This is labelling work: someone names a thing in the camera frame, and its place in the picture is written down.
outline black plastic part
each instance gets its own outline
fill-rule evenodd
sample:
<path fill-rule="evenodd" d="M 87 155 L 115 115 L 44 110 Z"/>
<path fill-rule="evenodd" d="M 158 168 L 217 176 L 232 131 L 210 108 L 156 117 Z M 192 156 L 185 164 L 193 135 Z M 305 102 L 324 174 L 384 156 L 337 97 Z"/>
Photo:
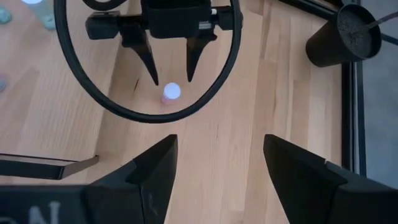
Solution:
<path fill-rule="evenodd" d="M 387 41 L 388 43 L 398 45 L 398 39 L 396 39 L 395 37 L 391 37 L 390 35 L 381 34 L 381 39 Z"/>
<path fill-rule="evenodd" d="M 73 48 L 70 37 L 67 20 L 67 2 L 66 0 L 54 1 L 55 24 L 57 26 L 58 39 L 60 41 L 62 52 L 72 71 L 72 74 L 78 80 L 79 84 L 87 91 L 87 93 L 101 106 L 120 117 L 130 119 L 142 123 L 169 123 L 184 119 L 200 109 L 202 109 L 220 90 L 225 81 L 229 77 L 230 72 L 238 57 L 239 47 L 242 36 L 242 17 L 239 0 L 230 0 L 233 8 L 233 34 L 231 48 L 224 67 L 215 82 L 194 104 L 181 111 L 170 114 L 144 114 L 129 110 L 112 100 L 102 93 L 85 73 L 79 58 Z"/>
<path fill-rule="evenodd" d="M 158 39 L 196 37 L 199 34 L 199 22 L 210 21 L 210 2 L 193 7 L 172 9 L 148 8 L 150 34 Z"/>
<path fill-rule="evenodd" d="M 119 27 L 122 36 L 122 46 L 132 48 L 144 62 L 155 85 L 159 85 L 159 78 L 155 66 L 154 56 L 149 45 L 148 36 L 139 22 L 123 23 Z"/>
<path fill-rule="evenodd" d="M 398 190 L 270 134 L 264 156 L 290 224 L 398 223 Z"/>
<path fill-rule="evenodd" d="M 109 0 L 106 2 L 99 2 L 96 0 L 83 0 L 83 2 L 90 8 L 96 11 L 109 11 L 121 4 L 125 3 L 127 0 Z"/>
<path fill-rule="evenodd" d="M 328 223 L 398 223 L 398 190 L 326 163 L 348 183 L 337 188 Z"/>
<path fill-rule="evenodd" d="M 84 161 L 66 161 L 61 159 L 0 154 L 0 175 L 62 180 L 97 164 L 98 161 L 98 156 Z"/>
<path fill-rule="evenodd" d="M 162 224 L 177 154 L 170 135 L 90 185 L 0 186 L 0 222 Z"/>
<path fill-rule="evenodd" d="M 323 19 L 329 20 L 336 12 L 327 6 L 320 4 L 314 0 L 279 0 L 293 7 L 299 8 L 305 12 L 314 14 Z"/>
<path fill-rule="evenodd" d="M 119 33 L 119 11 L 94 12 L 86 20 L 86 31 L 91 40 L 113 39 Z"/>
<path fill-rule="evenodd" d="M 334 6 L 343 7 L 347 4 L 356 3 L 356 0 L 324 0 Z"/>
<path fill-rule="evenodd" d="M 375 21 L 372 14 L 362 6 L 349 4 L 342 7 L 329 21 L 315 33 L 305 46 L 308 58 L 318 67 L 338 65 L 345 62 L 358 62 L 375 56 L 381 48 L 381 31 L 377 26 L 370 30 L 372 50 L 369 56 L 360 57 L 349 49 L 341 38 L 338 29 L 338 18 L 342 11 L 350 11 L 370 24 Z"/>
<path fill-rule="evenodd" d="M 354 63 L 341 65 L 341 165 L 356 172 L 356 72 Z"/>
<path fill-rule="evenodd" d="M 356 63 L 356 131 L 358 142 L 358 158 L 354 162 L 356 164 L 357 174 L 366 177 L 366 141 L 365 141 L 365 111 L 364 111 L 364 87 L 363 87 L 363 62 Z"/>
<path fill-rule="evenodd" d="M 264 138 L 268 172 L 290 224 L 326 223 L 344 178 L 329 172 L 325 159 L 277 136 Z"/>
<path fill-rule="evenodd" d="M 192 81 L 193 75 L 195 74 L 203 49 L 207 44 L 216 39 L 217 36 L 214 35 L 214 29 L 201 30 L 198 37 L 187 39 L 187 77 L 189 82 Z"/>

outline black circular frame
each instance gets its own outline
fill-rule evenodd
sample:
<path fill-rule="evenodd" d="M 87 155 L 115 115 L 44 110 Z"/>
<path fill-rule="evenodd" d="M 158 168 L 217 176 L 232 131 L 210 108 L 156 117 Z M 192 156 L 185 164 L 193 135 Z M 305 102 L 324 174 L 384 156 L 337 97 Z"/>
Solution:
<path fill-rule="evenodd" d="M 92 0 L 83 0 L 89 7 L 98 11 L 107 11 L 118 7 L 121 3 L 126 0 L 110 0 L 108 2 L 97 2 L 93 4 Z M 76 55 L 75 49 L 73 48 L 72 40 L 70 38 L 68 21 L 67 21 L 67 0 L 56 0 L 54 1 L 54 14 L 55 14 L 55 25 L 57 26 L 57 34 L 58 39 L 60 41 L 60 45 L 69 64 L 69 67 L 78 80 L 79 84 L 87 91 L 87 93 L 101 106 L 110 112 L 121 116 L 126 119 L 130 119 L 133 121 L 141 122 L 141 123 L 169 123 L 178 121 L 180 119 L 184 119 L 187 116 L 196 113 L 202 107 L 204 107 L 220 90 L 223 86 L 224 82 L 228 78 L 239 52 L 239 46 L 241 43 L 241 28 L 242 28 L 242 20 L 241 18 L 241 10 L 239 6 L 239 0 L 230 0 L 231 6 L 233 8 L 233 36 L 232 36 L 232 44 L 231 49 L 226 60 L 226 63 L 218 76 L 215 82 L 210 86 L 210 88 L 206 91 L 206 93 L 199 98 L 194 104 L 185 108 L 179 112 L 170 113 L 170 114 L 144 114 L 138 113 L 132 110 L 129 110 L 123 106 L 118 105 L 117 103 L 110 100 L 106 95 L 104 95 L 88 78 L 85 73 L 81 63 Z"/>

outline wood plank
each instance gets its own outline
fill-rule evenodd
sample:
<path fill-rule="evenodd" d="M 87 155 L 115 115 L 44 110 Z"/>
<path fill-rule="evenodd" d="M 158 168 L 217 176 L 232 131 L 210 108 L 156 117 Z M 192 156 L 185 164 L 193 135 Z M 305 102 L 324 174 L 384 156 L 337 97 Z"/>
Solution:
<path fill-rule="evenodd" d="M 267 173 L 264 135 L 276 134 L 339 164 L 340 66 L 317 68 L 305 55 L 305 42 L 325 21 L 277 0 L 241 4 L 241 51 L 230 78 L 208 105 L 169 124 L 141 124 L 106 111 L 96 146 L 99 164 L 56 183 L 92 182 L 168 134 L 178 134 L 177 176 L 166 223 L 288 223 Z M 138 12 L 139 4 L 129 10 Z M 150 114 L 191 105 L 214 82 L 229 52 L 231 33 L 217 29 L 216 34 L 191 83 L 184 39 L 150 40 L 159 86 L 132 50 L 120 49 L 110 97 Z M 180 84 L 182 98 L 165 106 L 160 97 L 169 82 Z"/>
<path fill-rule="evenodd" d="M 72 75 L 58 43 L 20 1 L 2 2 L 13 20 L 0 27 L 0 152 L 84 160 L 95 154 L 103 109 Z M 107 93 L 119 39 L 92 41 L 85 20 L 92 10 L 68 1 L 72 41 L 86 72 Z"/>

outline black container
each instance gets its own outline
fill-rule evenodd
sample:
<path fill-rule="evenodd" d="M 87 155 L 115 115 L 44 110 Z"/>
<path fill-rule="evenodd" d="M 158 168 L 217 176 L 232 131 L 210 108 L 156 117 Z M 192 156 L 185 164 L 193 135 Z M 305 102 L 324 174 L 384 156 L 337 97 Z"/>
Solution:
<path fill-rule="evenodd" d="M 363 57 L 353 52 L 344 43 L 338 21 L 342 12 L 351 12 L 357 15 L 366 24 L 375 21 L 372 14 L 362 6 L 348 4 L 343 6 L 317 33 L 307 41 L 305 50 L 310 61 L 318 67 L 338 65 L 344 62 L 358 62 L 375 56 L 381 48 L 381 31 L 376 26 L 369 31 L 371 35 L 370 54 Z"/>

